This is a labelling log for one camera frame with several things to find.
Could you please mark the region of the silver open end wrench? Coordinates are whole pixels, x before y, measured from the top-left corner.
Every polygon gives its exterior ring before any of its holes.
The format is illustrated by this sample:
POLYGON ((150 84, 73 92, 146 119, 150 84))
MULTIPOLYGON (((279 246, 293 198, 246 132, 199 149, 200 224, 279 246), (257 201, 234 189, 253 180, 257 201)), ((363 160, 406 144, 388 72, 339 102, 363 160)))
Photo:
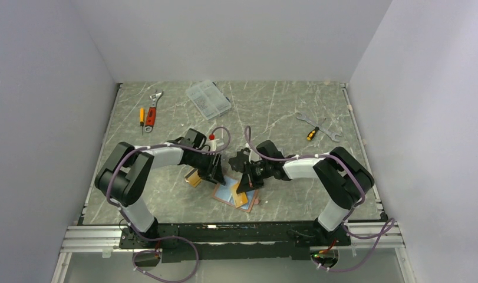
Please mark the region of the silver open end wrench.
POLYGON ((332 141, 334 142, 340 142, 339 138, 341 137, 340 134, 337 134, 336 132, 329 131, 328 129, 322 127, 321 123, 318 123, 316 121, 313 121, 309 116, 307 116, 304 113, 297 112, 296 113, 296 118, 298 120, 304 121, 308 123, 309 125, 312 126, 312 130, 307 134, 306 139, 308 141, 312 141, 317 133, 321 131, 322 133, 326 134, 332 141))

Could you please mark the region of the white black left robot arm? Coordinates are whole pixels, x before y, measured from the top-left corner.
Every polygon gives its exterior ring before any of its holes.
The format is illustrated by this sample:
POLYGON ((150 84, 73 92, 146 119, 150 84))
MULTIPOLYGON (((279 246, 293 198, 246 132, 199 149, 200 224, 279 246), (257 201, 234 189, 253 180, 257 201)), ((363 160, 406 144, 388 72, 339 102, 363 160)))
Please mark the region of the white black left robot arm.
POLYGON ((203 133, 188 129, 185 136, 154 146, 123 141, 97 173, 94 186, 120 211, 142 247, 153 246, 159 237, 157 218, 141 197, 152 169, 186 165, 196 169, 202 180, 225 185, 221 155, 217 150, 205 151, 206 140, 203 133))

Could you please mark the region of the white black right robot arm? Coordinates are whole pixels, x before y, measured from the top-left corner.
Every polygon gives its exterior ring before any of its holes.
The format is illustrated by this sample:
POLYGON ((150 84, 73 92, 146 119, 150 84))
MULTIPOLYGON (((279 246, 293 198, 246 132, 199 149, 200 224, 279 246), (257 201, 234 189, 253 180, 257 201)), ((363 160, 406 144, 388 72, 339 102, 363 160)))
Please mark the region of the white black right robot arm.
POLYGON ((228 163, 242 174, 238 193, 259 189, 270 177, 283 181, 319 180, 330 197, 313 230, 321 245, 335 239, 336 229, 365 201, 367 192, 375 185, 372 174, 343 147, 323 154, 285 157, 267 140, 255 149, 241 149, 228 163))

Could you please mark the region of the clear plastic screw box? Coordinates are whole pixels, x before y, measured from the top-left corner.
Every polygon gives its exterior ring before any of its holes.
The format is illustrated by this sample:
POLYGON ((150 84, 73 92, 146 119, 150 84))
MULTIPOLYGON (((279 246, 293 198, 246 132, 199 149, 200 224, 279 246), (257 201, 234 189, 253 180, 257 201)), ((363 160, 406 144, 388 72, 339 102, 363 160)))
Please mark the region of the clear plastic screw box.
POLYGON ((221 116, 232 107, 216 84, 209 80, 191 86, 185 94, 206 120, 221 116))

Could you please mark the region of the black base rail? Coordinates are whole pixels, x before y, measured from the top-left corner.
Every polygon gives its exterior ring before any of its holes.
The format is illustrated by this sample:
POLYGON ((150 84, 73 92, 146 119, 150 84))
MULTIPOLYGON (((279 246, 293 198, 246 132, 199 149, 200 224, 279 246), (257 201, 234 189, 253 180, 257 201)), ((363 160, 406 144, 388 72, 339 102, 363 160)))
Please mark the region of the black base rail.
POLYGON ((309 260, 319 249, 350 246, 342 228, 323 230, 315 221, 161 223, 141 238, 123 228, 122 250, 161 251, 164 263, 193 260, 290 258, 309 260))

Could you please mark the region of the black card stack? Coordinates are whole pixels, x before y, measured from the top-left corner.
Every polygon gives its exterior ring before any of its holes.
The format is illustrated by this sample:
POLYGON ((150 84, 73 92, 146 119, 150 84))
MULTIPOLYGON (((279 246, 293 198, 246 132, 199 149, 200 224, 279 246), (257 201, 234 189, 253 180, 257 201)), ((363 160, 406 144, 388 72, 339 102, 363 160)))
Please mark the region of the black card stack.
POLYGON ((233 171, 243 173, 245 171, 245 166, 249 161, 249 152, 241 150, 236 152, 236 156, 230 158, 228 163, 233 171))

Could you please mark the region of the tan leather card holder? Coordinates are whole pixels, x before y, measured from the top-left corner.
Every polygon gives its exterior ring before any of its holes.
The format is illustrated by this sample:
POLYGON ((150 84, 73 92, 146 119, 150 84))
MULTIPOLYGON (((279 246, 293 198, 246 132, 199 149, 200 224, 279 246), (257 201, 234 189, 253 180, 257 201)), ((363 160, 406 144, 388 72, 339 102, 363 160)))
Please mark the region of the tan leather card holder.
POLYGON ((225 182, 225 185, 218 184, 215 186, 212 198, 246 213, 249 213, 255 205, 259 204, 258 190, 238 193, 238 180, 225 176, 225 182))

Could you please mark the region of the red handled adjustable wrench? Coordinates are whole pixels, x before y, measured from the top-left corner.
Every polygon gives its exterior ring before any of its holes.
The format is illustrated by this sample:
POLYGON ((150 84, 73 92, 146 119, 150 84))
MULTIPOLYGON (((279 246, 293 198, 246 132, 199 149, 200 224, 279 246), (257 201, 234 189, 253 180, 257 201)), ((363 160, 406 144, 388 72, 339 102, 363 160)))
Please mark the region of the red handled adjustable wrench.
POLYGON ((149 95, 149 98, 151 100, 151 106, 149 107, 149 110, 146 116, 146 121, 144 126, 145 133, 151 133, 154 128, 156 115, 157 115, 157 103, 162 96, 163 96, 163 91, 156 91, 154 94, 149 95))

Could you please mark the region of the yellow black screwdriver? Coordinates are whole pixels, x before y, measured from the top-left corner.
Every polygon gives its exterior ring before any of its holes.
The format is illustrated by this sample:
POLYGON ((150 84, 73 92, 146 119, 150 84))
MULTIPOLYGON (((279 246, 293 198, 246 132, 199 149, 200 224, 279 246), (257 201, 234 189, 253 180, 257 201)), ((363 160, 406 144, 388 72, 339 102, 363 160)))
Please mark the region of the yellow black screwdriver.
POLYGON ((308 141, 312 141, 314 139, 314 137, 316 136, 316 134, 321 130, 321 125, 326 121, 326 118, 324 118, 322 120, 322 123, 317 123, 317 122, 314 122, 312 120, 306 120, 306 122, 310 125, 312 125, 314 128, 308 133, 306 139, 308 141))

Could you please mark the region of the small yellow handled screwdriver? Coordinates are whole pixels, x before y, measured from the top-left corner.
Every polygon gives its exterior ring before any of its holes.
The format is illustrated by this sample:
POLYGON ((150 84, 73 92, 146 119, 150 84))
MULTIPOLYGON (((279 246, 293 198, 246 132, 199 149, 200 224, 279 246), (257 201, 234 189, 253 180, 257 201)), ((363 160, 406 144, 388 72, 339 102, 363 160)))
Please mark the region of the small yellow handled screwdriver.
POLYGON ((139 125, 141 129, 141 134, 144 133, 144 122, 145 122, 145 109, 141 108, 139 111, 139 125))

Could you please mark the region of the gold VIP card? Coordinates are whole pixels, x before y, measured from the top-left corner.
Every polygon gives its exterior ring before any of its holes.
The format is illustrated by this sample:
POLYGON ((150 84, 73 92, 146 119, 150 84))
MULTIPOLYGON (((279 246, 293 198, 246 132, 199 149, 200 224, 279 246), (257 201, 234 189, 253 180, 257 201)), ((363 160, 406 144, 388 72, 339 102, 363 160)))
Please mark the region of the gold VIP card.
POLYGON ((230 188, 230 194, 232 196, 232 200, 233 200, 235 208, 239 208, 239 207, 248 203, 248 197, 247 197, 246 193, 244 193, 244 192, 238 193, 237 192, 238 188, 239 188, 239 183, 234 184, 230 188))

